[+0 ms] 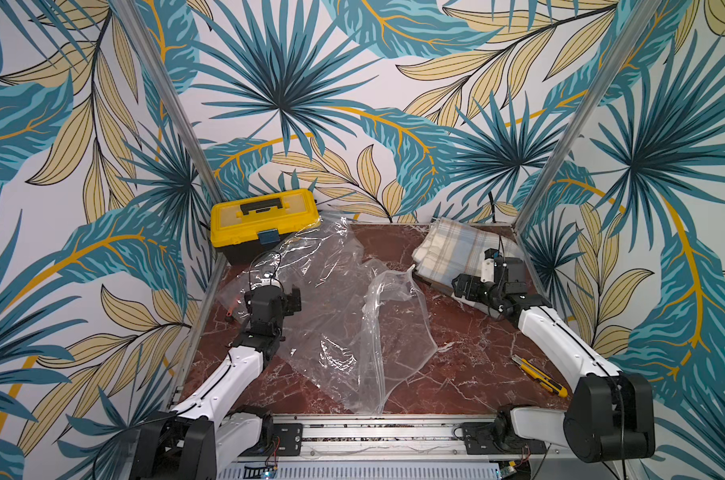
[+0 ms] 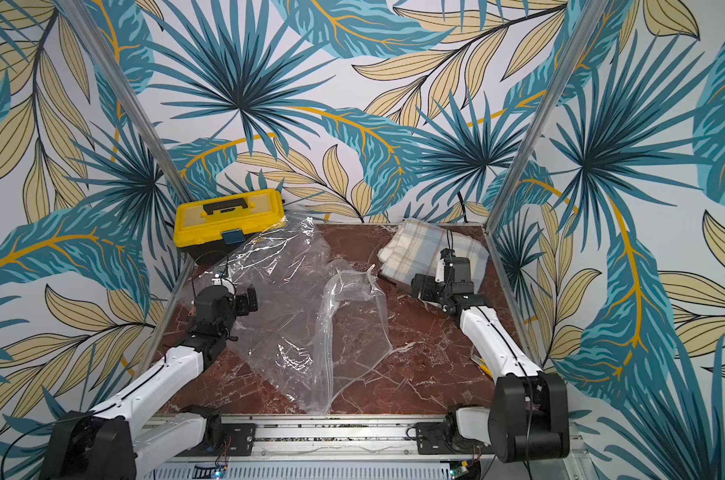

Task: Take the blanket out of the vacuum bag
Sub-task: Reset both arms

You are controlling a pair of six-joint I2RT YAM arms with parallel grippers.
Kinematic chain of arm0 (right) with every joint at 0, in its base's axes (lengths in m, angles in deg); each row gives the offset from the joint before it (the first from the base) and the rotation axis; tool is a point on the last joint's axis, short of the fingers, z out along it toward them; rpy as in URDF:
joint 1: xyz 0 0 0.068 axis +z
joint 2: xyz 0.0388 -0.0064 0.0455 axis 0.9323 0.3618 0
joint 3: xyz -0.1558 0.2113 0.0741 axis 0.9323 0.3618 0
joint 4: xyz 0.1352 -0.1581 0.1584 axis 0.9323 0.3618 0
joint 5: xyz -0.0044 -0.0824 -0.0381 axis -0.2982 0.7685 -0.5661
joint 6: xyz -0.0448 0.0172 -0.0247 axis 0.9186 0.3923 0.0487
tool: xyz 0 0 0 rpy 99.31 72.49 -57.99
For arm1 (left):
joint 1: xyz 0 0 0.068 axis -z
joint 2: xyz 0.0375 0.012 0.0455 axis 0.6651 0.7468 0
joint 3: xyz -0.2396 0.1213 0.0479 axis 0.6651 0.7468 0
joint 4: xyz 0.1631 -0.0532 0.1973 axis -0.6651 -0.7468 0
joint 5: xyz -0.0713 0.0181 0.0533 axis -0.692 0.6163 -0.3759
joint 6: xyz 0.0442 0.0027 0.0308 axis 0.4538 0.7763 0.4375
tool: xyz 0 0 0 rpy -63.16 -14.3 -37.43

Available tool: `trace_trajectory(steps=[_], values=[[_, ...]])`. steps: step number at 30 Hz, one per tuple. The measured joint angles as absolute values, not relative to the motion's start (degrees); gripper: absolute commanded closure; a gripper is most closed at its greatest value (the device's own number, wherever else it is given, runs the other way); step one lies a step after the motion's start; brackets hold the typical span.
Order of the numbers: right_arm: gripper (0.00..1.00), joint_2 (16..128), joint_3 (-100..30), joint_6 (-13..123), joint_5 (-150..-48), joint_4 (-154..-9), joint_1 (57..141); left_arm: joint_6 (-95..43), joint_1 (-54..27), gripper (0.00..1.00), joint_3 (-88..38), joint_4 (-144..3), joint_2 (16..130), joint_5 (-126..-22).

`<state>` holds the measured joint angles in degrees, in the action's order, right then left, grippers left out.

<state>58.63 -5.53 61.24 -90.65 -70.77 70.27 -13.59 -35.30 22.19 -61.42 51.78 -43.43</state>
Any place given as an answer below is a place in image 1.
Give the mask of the cream blue plaid blanket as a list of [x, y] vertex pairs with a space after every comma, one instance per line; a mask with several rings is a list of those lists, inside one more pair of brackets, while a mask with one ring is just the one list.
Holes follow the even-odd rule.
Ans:
[[480, 276], [485, 252], [499, 250], [523, 257], [521, 248], [510, 238], [486, 232], [450, 219], [439, 219], [430, 225], [423, 243], [413, 252], [416, 274], [432, 282], [450, 286], [460, 274]]

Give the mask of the clear plastic vacuum bag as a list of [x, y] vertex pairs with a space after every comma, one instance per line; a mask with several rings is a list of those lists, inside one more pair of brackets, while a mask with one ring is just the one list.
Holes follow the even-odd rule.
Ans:
[[352, 413], [383, 413], [393, 391], [437, 353], [412, 270], [368, 258], [342, 217], [326, 215], [290, 236], [216, 298], [227, 310], [268, 271], [284, 290], [302, 294], [302, 311], [284, 324], [278, 357]]

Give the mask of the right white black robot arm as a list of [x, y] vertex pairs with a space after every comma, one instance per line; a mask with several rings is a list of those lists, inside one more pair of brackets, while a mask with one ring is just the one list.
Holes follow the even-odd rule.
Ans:
[[522, 259], [493, 251], [483, 273], [462, 273], [453, 296], [507, 320], [527, 336], [560, 371], [556, 382], [538, 368], [518, 366], [548, 392], [571, 400], [565, 410], [533, 406], [501, 411], [489, 433], [471, 433], [513, 451], [539, 442], [569, 448], [585, 463], [645, 459], [656, 452], [653, 388], [639, 374], [624, 372], [582, 340], [546, 298], [530, 292]]

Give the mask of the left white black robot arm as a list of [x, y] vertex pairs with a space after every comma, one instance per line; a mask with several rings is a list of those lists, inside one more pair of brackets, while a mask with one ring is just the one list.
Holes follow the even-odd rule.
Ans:
[[138, 428], [130, 479], [216, 479], [244, 453], [276, 456], [280, 434], [264, 409], [236, 407], [284, 341], [284, 320], [302, 310], [300, 289], [260, 285], [244, 294], [246, 323], [222, 363], [183, 402]]

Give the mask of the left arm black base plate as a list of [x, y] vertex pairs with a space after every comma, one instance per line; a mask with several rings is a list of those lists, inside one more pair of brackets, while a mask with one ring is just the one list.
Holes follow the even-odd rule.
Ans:
[[255, 446], [240, 457], [298, 457], [302, 450], [302, 423], [274, 424], [262, 428], [262, 435]]

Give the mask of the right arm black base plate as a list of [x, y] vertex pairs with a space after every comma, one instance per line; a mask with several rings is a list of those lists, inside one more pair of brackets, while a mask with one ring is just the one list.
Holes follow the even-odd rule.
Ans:
[[459, 426], [460, 440], [469, 455], [544, 454], [547, 444], [541, 440], [524, 439], [514, 434], [511, 426], [502, 420], [494, 422], [466, 422]]

